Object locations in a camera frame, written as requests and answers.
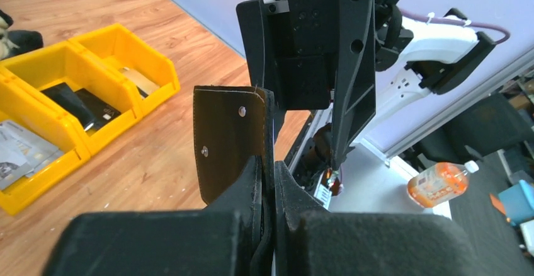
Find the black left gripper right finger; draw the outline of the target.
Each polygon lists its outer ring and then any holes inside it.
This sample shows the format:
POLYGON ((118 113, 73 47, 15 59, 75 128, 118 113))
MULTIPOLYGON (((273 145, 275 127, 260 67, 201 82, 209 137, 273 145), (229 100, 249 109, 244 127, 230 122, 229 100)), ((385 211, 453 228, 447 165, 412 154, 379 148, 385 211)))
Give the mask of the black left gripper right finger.
POLYGON ((482 275, 466 233, 434 214, 332 213, 275 163, 277 275, 482 275))

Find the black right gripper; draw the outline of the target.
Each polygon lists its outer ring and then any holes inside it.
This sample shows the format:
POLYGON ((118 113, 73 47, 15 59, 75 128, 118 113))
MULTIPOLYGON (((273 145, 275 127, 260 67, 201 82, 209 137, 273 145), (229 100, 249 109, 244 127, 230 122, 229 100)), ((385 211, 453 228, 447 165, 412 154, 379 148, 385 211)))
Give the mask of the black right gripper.
POLYGON ((236 6, 251 84, 274 93, 274 140, 287 110, 322 110, 331 103, 331 168, 375 115, 374 0, 276 0, 288 11, 272 14, 264 0, 236 6))

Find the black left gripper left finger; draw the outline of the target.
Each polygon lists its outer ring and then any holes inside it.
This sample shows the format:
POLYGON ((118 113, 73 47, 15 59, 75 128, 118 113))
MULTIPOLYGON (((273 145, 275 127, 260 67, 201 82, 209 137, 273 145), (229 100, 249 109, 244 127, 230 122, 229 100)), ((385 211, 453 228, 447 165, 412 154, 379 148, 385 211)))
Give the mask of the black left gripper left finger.
POLYGON ((202 210, 92 212, 68 224, 44 275, 262 275, 261 159, 202 210))

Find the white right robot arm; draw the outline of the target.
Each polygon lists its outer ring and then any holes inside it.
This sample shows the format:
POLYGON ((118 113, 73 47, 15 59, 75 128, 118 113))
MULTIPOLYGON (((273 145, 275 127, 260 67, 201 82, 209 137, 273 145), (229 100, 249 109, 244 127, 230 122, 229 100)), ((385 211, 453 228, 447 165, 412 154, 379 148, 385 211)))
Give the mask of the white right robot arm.
POLYGON ((330 110, 297 159, 310 185, 338 170, 351 143, 410 103, 462 84, 496 46, 489 25, 453 8, 421 16, 399 0, 249 0, 236 6, 251 84, 290 110, 330 110))

